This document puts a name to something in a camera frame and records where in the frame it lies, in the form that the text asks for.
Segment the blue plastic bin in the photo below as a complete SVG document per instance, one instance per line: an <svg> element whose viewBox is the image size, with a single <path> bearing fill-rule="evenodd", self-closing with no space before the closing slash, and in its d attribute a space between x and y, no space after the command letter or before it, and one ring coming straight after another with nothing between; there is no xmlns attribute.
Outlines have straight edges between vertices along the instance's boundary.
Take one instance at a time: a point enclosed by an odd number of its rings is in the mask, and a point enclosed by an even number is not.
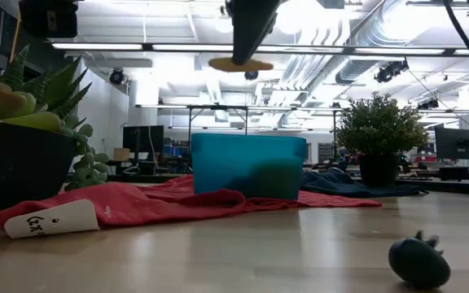
<svg viewBox="0 0 469 293"><path fill-rule="evenodd" d="M193 134L195 193L228 189L246 198L298 199L306 149L304 138Z"/></svg>

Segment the dark gray toy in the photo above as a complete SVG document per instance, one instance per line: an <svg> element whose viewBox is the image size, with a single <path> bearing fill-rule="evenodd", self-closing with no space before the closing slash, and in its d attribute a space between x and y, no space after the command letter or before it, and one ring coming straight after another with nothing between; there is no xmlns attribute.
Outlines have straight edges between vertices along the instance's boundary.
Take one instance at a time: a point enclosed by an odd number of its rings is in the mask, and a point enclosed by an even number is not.
<svg viewBox="0 0 469 293"><path fill-rule="evenodd" d="M450 268L443 251L437 251L439 236L423 241L423 231L415 237L398 241L390 247L388 263L392 270L415 289L443 286L449 280Z"/></svg>

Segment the dark blue cloth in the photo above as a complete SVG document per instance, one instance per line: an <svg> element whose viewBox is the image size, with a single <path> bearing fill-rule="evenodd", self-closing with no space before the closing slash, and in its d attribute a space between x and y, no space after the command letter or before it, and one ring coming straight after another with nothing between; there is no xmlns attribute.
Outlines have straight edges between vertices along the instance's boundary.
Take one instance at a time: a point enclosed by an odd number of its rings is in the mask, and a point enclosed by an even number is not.
<svg viewBox="0 0 469 293"><path fill-rule="evenodd" d="M323 193L325 195L341 195L349 198L372 198L388 196L405 196L427 194L419 186L390 186L371 188L354 181L349 175L340 172L316 173L307 172L301 178L302 190Z"/></svg>

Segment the computer monitor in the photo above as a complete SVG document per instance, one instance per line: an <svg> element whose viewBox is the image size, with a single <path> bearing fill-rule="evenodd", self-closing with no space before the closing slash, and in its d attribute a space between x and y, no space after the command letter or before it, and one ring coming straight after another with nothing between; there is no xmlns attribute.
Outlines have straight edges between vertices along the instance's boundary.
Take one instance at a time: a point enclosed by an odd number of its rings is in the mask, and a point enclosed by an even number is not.
<svg viewBox="0 0 469 293"><path fill-rule="evenodd" d="M164 151L164 126L124 127L122 147L135 153L135 162L138 161L139 152L148 153L148 160L153 160L154 153Z"/></svg>
<svg viewBox="0 0 469 293"><path fill-rule="evenodd" d="M469 160L469 130L436 128L437 157Z"/></svg>

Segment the white label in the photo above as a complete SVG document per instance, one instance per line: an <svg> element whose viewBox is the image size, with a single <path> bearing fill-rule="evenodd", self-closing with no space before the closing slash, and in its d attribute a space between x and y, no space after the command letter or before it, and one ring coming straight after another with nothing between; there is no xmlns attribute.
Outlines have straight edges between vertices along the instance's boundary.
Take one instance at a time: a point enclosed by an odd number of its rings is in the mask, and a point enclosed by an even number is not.
<svg viewBox="0 0 469 293"><path fill-rule="evenodd" d="M95 207L88 199L15 216L5 223L11 238L42 236L78 231L98 230Z"/></svg>

